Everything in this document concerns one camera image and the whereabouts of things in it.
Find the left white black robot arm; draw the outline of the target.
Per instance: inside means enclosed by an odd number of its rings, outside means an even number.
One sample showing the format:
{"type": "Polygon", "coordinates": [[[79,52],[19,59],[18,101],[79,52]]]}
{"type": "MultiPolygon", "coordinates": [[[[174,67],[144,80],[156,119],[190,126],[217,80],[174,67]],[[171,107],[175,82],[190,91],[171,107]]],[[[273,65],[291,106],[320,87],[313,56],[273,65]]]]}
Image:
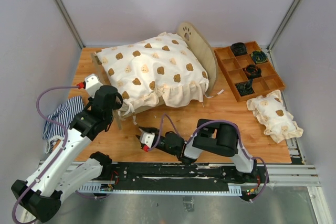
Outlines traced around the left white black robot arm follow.
{"type": "Polygon", "coordinates": [[[16,209],[22,206],[36,220],[48,222],[61,204],[82,185],[92,179],[112,179],[112,159],[101,152],[90,155],[86,162],[66,174],[74,159],[101,132],[107,132],[113,122],[113,112],[121,108],[122,96],[117,88],[102,85],[84,109],[75,115],[65,129],[65,138],[39,169],[26,180],[16,180],[12,186],[16,202],[12,210],[14,223],[16,209]]]}

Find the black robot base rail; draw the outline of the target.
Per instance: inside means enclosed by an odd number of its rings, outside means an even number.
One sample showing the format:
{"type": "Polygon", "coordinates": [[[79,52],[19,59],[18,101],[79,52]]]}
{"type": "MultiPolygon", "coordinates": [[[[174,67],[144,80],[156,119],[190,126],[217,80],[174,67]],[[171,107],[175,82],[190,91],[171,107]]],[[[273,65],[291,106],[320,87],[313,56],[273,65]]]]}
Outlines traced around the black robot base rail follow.
{"type": "Polygon", "coordinates": [[[257,167],[257,176],[239,175],[233,165],[177,163],[114,163],[109,170],[90,182],[106,183],[113,187],[121,182],[136,180],[219,180],[229,185],[260,185],[265,181],[265,170],[257,167]]]}

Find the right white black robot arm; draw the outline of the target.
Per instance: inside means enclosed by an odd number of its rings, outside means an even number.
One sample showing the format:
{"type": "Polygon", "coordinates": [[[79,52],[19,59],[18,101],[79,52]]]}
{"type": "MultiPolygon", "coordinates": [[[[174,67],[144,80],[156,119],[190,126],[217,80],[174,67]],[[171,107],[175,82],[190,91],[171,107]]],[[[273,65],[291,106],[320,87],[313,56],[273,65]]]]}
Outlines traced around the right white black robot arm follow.
{"type": "Polygon", "coordinates": [[[162,129],[140,127],[137,139],[145,152],[161,150],[184,164],[197,161],[202,152],[229,157],[235,165],[238,177],[250,182],[257,176],[257,161],[245,149],[238,126],[225,120],[200,119],[196,130],[185,141],[178,133],[169,131],[163,136],[162,129]]]}

